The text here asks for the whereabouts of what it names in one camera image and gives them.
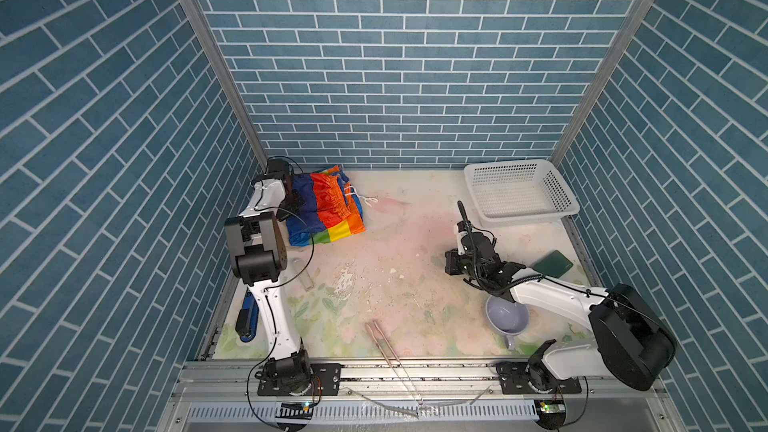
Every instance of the robotic arm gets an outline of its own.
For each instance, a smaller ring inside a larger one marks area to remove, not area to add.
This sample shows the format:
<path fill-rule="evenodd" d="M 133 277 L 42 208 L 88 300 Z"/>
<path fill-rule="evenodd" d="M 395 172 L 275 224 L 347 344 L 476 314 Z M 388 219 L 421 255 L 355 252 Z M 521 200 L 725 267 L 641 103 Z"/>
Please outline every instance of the robotic arm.
<path fill-rule="evenodd" d="M 491 241 L 474 232 L 464 205 L 456 224 L 456 249 L 446 252 L 446 273 L 510 302 L 535 305 L 593 332 L 583 341 L 546 341 L 528 360 L 531 385 L 555 389 L 577 376 L 614 376 L 648 390 L 674 357 L 677 341 L 632 287 L 585 287 L 553 279 L 515 262 L 503 262 Z"/>
<path fill-rule="evenodd" d="M 224 223 L 232 273 L 248 286 L 256 301 L 270 348 L 263 377 L 276 394 L 301 392 L 310 386 L 309 355 L 290 316 L 282 286 L 288 263 L 278 221 L 302 206 L 293 192 L 287 162 L 270 159 L 266 173 L 253 181 L 254 194 L 245 209 Z"/>

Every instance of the table surface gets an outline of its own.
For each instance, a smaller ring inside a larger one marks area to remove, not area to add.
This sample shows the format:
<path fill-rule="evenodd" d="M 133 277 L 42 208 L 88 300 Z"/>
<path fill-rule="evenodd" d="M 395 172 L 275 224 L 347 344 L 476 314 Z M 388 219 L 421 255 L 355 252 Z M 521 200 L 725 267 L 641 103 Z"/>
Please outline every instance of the table surface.
<path fill-rule="evenodd" d="M 349 171 L 361 195 L 377 197 L 363 206 L 366 231 L 315 246 L 308 272 L 314 287 L 296 280 L 285 287 L 291 313 L 310 356 L 379 358 L 365 323 L 375 319 L 401 356 L 456 358 L 507 355 L 504 339 L 485 317 L 488 294 L 447 275 L 445 252 L 456 247 L 456 201 L 481 226 L 462 171 Z M 559 250 L 574 266 L 563 277 L 588 280 L 560 221 L 492 229 L 502 260 L 533 264 Z M 310 247 L 288 247 L 289 267 L 306 263 Z M 213 359 L 263 358 L 264 330 L 245 344 L 234 330 L 246 286 L 238 286 Z M 559 315 L 531 306 L 529 326 L 517 336 L 516 353 L 530 355 L 546 340 L 570 341 L 590 332 Z"/>

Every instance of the white drawstring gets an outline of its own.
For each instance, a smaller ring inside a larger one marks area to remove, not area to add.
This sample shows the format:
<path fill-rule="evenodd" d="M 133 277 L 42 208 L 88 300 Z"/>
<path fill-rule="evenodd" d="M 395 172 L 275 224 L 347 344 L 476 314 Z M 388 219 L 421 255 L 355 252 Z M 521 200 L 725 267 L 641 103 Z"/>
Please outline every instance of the white drawstring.
<path fill-rule="evenodd" d="M 357 196 L 358 198 L 362 199 L 362 201 L 369 207 L 373 207 L 373 204 L 377 203 L 379 201 L 376 197 L 363 197 L 359 193 L 357 193 L 357 190 L 355 190 L 352 186 L 347 186 L 347 190 L 351 190 L 351 192 L 344 194 L 344 196 Z"/>

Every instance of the white plastic basket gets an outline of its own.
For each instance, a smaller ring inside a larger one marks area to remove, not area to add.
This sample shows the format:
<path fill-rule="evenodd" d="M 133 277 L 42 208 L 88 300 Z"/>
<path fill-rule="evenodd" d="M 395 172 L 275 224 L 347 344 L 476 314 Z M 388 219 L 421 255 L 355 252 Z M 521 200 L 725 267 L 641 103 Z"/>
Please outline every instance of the white plastic basket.
<path fill-rule="evenodd" d="M 471 164 L 464 177 L 484 227 L 552 222 L 579 211 L 571 188 L 549 160 Z"/>

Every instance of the blue brick wall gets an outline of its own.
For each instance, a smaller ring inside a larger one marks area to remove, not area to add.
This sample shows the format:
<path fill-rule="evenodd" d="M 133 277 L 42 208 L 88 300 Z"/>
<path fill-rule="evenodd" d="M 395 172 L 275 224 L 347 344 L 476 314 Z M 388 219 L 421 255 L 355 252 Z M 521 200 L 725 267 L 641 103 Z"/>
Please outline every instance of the blue brick wall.
<path fill-rule="evenodd" d="M 156 425 L 254 164 L 177 0 L 0 0 L 0 430 Z"/>
<path fill-rule="evenodd" d="M 200 0 L 271 154 L 547 157 L 632 0 Z"/>
<path fill-rule="evenodd" d="M 656 0 L 563 162 L 603 280 L 682 346 L 692 430 L 768 427 L 768 0 Z"/>

